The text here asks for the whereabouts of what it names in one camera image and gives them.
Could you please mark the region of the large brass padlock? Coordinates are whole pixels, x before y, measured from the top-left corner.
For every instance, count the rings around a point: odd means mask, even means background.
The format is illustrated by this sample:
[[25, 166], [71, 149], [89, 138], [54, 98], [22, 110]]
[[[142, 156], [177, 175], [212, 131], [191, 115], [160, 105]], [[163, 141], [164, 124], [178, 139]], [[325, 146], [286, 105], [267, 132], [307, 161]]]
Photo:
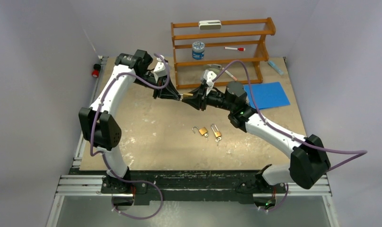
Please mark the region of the large brass padlock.
[[193, 97], [193, 94], [191, 94], [191, 93], [180, 94], [180, 100], [184, 100], [184, 99], [190, 98], [190, 97]]

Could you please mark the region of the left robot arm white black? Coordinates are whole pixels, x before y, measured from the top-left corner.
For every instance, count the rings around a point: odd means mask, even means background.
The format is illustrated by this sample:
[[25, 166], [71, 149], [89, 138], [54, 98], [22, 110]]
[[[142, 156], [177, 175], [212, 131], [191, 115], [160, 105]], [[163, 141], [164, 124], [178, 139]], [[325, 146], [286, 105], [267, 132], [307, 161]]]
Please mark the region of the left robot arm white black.
[[122, 130], [115, 120], [119, 104], [132, 84], [153, 90], [154, 98], [179, 101], [181, 95], [170, 79], [169, 66], [162, 55], [156, 54], [162, 63], [160, 69], [151, 72], [153, 62], [147, 51], [137, 50], [135, 54], [122, 53], [115, 59], [112, 75], [96, 100], [79, 111], [83, 138], [90, 143], [90, 155], [101, 154], [107, 167], [107, 174], [115, 178], [113, 188], [119, 193], [131, 189], [129, 167], [123, 161], [119, 149]]

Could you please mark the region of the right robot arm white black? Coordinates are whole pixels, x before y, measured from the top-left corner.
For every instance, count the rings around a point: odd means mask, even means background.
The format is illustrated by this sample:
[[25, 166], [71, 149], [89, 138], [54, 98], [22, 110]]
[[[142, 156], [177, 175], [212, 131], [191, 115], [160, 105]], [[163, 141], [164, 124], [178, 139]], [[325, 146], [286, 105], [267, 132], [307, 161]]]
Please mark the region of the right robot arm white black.
[[268, 165], [260, 171], [256, 187], [261, 192], [268, 192], [279, 183], [295, 183], [308, 190], [331, 168], [318, 136], [300, 135], [266, 118], [248, 103], [247, 92], [239, 82], [230, 82], [224, 92], [215, 87], [209, 91], [203, 82], [184, 95], [182, 101], [201, 111], [207, 106], [228, 110], [228, 118], [235, 128], [260, 137], [290, 159], [287, 165]]

